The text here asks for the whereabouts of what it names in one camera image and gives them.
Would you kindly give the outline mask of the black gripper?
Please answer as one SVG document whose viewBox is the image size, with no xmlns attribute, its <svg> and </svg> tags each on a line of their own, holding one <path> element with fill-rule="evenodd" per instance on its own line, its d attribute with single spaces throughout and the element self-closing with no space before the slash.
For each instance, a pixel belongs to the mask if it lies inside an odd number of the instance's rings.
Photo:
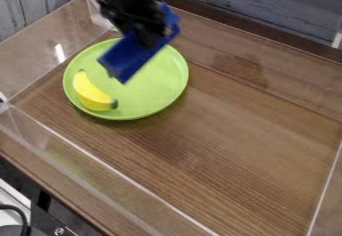
<svg viewBox="0 0 342 236">
<path fill-rule="evenodd" d="M 155 0 L 97 0 L 101 13 L 122 34 L 134 31 L 138 43 L 153 49 L 171 35 Z"/>
</svg>

